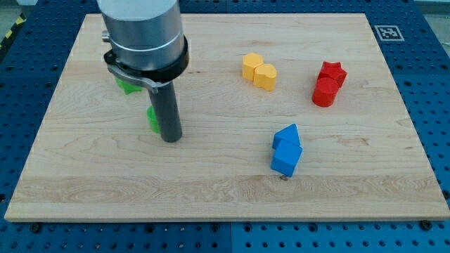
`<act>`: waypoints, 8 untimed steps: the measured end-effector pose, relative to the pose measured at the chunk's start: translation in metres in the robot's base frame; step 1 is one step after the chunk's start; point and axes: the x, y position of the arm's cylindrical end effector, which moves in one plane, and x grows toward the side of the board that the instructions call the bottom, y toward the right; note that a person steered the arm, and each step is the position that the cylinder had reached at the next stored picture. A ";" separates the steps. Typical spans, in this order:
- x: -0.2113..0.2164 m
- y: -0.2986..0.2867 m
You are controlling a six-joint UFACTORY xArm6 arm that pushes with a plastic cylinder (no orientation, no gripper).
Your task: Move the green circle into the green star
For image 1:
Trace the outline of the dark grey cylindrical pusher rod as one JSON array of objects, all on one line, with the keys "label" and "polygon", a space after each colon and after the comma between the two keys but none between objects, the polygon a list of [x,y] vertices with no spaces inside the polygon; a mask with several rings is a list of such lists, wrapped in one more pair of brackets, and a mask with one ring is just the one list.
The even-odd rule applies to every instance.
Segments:
[{"label": "dark grey cylindrical pusher rod", "polygon": [[149,91],[161,138],[168,143],[182,137],[182,128],[173,82]]}]

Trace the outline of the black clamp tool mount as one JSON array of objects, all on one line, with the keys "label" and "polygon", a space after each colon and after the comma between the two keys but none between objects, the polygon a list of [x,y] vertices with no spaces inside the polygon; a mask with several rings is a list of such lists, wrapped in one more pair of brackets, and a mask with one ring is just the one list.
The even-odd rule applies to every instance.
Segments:
[{"label": "black clamp tool mount", "polygon": [[181,30],[166,37],[138,32],[120,38],[102,32],[102,40],[112,46],[103,56],[108,71],[124,82],[156,93],[188,66],[188,42]]}]

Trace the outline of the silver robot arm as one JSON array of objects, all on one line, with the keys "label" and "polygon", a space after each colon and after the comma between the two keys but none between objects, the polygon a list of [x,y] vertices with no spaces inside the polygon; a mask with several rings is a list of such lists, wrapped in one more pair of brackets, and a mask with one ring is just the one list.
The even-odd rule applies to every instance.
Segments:
[{"label": "silver robot arm", "polygon": [[153,106],[161,138],[173,143],[182,128],[173,81],[188,67],[188,40],[184,36],[177,0],[98,0],[111,45],[104,54],[108,71],[116,78],[145,88]]}]

